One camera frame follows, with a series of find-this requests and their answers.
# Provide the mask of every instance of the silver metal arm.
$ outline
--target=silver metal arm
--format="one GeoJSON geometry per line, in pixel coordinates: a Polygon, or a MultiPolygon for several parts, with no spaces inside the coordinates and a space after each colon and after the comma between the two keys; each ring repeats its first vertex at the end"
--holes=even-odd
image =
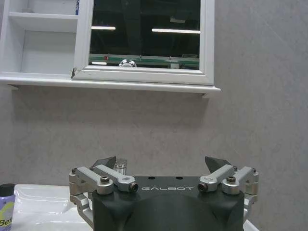
{"type": "Polygon", "coordinates": [[[229,176],[222,181],[222,190],[226,194],[237,195],[240,191],[244,191],[245,182],[250,180],[254,175],[251,167],[243,167],[237,171],[234,176],[229,176]]]}
{"type": "Polygon", "coordinates": [[[258,184],[259,173],[250,167],[244,167],[222,181],[224,193],[230,195],[237,195],[240,191],[244,193],[244,222],[251,213],[252,204],[258,199],[258,184]]]}
{"type": "Polygon", "coordinates": [[[92,172],[86,167],[73,169],[69,175],[69,180],[71,195],[79,195],[94,190],[96,190],[98,194],[107,195],[114,190],[112,180],[105,182],[100,175],[92,172]]]}
{"type": "Polygon", "coordinates": [[[133,193],[138,190],[138,184],[132,176],[123,175],[105,165],[98,165],[93,169],[93,171],[101,176],[108,176],[122,192],[133,193]]]}
{"type": "Polygon", "coordinates": [[[201,192],[213,192],[217,190],[217,186],[228,176],[234,174],[232,165],[225,165],[208,176],[200,177],[198,189],[201,192]]]}
{"type": "Polygon", "coordinates": [[[93,212],[90,209],[89,200],[84,194],[80,195],[71,195],[70,196],[71,202],[77,205],[77,210],[79,215],[94,229],[93,223],[93,212]]]}

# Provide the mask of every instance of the bolt head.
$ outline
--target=bolt head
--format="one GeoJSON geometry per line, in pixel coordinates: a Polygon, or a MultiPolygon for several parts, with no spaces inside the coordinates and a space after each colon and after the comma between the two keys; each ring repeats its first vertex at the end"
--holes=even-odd
{"type": "Polygon", "coordinates": [[[136,182],[132,182],[130,185],[129,185],[129,192],[131,193],[135,193],[139,188],[139,185],[136,183],[136,182]]]}
{"type": "Polygon", "coordinates": [[[229,177],[227,177],[226,180],[227,180],[228,183],[235,183],[236,182],[236,178],[234,176],[229,176],[229,177]]]}
{"type": "Polygon", "coordinates": [[[208,186],[205,183],[198,184],[198,190],[202,193],[205,193],[208,190],[208,186]]]}
{"type": "Polygon", "coordinates": [[[107,176],[102,176],[102,177],[101,177],[101,183],[108,183],[109,180],[110,180],[110,178],[107,177],[107,176]]]}

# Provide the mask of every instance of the bottle label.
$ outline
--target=bottle label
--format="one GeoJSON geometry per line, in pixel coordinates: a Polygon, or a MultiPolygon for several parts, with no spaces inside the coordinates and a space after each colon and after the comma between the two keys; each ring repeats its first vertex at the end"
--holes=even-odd
{"type": "Polygon", "coordinates": [[[79,0],[76,2],[76,15],[79,15],[79,0]]]}
{"type": "Polygon", "coordinates": [[[10,231],[12,227],[15,195],[0,197],[0,231],[10,231]]]}

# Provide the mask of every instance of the bottle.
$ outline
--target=bottle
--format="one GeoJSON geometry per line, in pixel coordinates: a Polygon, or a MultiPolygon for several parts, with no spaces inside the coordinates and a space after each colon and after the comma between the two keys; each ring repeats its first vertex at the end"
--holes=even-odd
{"type": "Polygon", "coordinates": [[[76,1],[76,15],[79,15],[79,0],[76,1]]]}
{"type": "Polygon", "coordinates": [[[12,228],[14,188],[14,184],[0,185],[0,231],[10,231],[12,228]]]}

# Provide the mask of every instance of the mirror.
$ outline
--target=mirror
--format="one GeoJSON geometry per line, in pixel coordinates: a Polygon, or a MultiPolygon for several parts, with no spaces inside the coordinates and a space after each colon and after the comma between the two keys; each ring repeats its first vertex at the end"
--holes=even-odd
{"type": "Polygon", "coordinates": [[[89,65],[199,70],[200,0],[95,0],[89,65]]]}

